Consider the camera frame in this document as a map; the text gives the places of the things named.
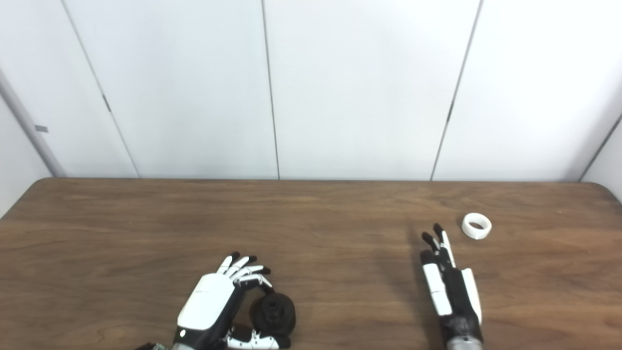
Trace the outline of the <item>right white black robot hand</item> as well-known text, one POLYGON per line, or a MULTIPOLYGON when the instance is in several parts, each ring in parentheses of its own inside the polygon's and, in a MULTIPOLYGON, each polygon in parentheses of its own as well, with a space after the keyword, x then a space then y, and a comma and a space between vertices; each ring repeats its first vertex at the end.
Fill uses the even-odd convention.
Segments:
POLYGON ((482 350, 482 308, 473 272, 458 268, 446 230, 437 222, 433 230, 435 235, 421 234, 430 248, 420 253, 420 261, 444 346, 482 350))

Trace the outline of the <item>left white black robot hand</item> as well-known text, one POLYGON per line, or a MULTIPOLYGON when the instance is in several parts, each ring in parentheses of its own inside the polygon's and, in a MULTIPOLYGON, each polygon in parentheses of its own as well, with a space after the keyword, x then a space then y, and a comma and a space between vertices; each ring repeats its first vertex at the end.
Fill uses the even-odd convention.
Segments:
POLYGON ((267 279, 256 256, 233 252, 216 272, 202 275, 177 318, 174 350, 286 350, 295 328, 293 301, 267 279), (236 326, 246 293, 264 295, 252 307, 251 327, 236 326))

